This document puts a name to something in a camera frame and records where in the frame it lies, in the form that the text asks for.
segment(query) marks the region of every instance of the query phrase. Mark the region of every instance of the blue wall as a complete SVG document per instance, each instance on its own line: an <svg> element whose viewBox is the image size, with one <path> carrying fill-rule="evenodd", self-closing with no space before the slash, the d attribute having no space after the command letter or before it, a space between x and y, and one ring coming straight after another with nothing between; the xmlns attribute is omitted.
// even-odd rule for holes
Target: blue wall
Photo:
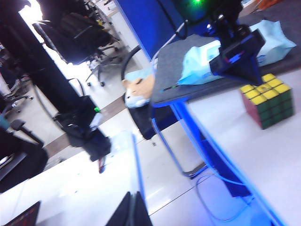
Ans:
<svg viewBox="0 0 301 226"><path fill-rule="evenodd" d="M161 0L176 27L183 19L171 0ZM115 0L127 18L149 58L174 34L173 28L156 0Z"/></svg>

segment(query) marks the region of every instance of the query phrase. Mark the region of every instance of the rubik's cube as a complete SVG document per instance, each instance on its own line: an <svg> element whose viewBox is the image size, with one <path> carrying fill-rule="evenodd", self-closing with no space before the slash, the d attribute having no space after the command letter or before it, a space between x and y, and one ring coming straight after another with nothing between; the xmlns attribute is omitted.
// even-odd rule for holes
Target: rubik's cube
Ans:
<svg viewBox="0 0 301 226"><path fill-rule="evenodd" d="M260 86L246 85L240 88L249 115L266 129L293 115L292 89L273 74L262 77Z"/></svg>

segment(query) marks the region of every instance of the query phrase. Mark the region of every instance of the gray felt mat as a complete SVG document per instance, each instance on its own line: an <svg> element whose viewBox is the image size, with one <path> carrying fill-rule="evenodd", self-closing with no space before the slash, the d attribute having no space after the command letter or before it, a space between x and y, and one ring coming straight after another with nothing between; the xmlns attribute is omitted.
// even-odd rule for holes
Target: gray felt mat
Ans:
<svg viewBox="0 0 301 226"><path fill-rule="evenodd" d="M297 44L290 53L277 63L261 68L262 75L274 73L275 75L288 72L301 67L301 0L285 0L262 12L256 12L240 19L241 23L253 25L262 19L280 21L286 37ZM243 83L227 78L219 79L204 85L179 86L162 92L167 87L174 86L182 75L182 62L187 51L193 46L202 46L214 39L192 35L167 45L159 54L158 71L151 102L154 106L166 105L179 98L197 98L219 92Z"/></svg>

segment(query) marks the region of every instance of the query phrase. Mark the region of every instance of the floor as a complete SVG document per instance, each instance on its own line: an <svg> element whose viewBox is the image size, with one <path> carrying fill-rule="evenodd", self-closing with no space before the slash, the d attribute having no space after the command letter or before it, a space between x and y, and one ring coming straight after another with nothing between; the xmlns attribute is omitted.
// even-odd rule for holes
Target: floor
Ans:
<svg viewBox="0 0 301 226"><path fill-rule="evenodd" d="M143 139L120 99L125 90L120 82L119 67L107 68L103 74L105 87L101 87L94 76L91 78L92 86L88 87L85 84L85 78L90 73L87 65L67 65L55 52L49 49L48 52L66 78L78 78L84 84L86 93L101 109L104 109L106 116L100 130L105 135L111 137L122 130L129 130L135 135L146 203L155 226L270 226L268 218L262 213L256 200L249 202L251 197L244 200L232 198L223 182L214 176L203 178L204 181L196 187L200 176L194 179L184 177L157 135L151 141ZM76 81L72 81L71 84L80 93L79 84ZM43 100L51 112L55 113L51 104L45 98ZM51 156L46 169L83 151L81 148L68 146L65 135L46 116L36 98L32 101L25 100L18 107L22 112L20 114L12 112L9 119L19 118L26 121L26 126L45 141ZM179 123L167 128L163 133L185 170L192 170L202 162ZM210 217L198 197L197 189L200 190L211 212L224 222ZM244 209L241 215L227 222L227 219L235 216L241 209Z"/></svg>

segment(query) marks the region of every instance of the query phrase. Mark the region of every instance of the blue tissue package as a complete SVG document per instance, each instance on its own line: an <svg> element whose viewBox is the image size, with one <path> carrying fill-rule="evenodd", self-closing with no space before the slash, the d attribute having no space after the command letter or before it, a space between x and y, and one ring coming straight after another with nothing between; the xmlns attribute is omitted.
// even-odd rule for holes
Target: blue tissue package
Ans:
<svg viewBox="0 0 301 226"><path fill-rule="evenodd" d="M262 20L250 27L252 31L259 29L266 43L261 48L257 61L259 66L265 66L282 60L296 44L286 38L280 22Z"/></svg>
<svg viewBox="0 0 301 226"><path fill-rule="evenodd" d="M184 57L182 77L178 84L201 85L222 78L211 73L209 64L219 55L220 45L220 41L215 40L201 47L192 47Z"/></svg>

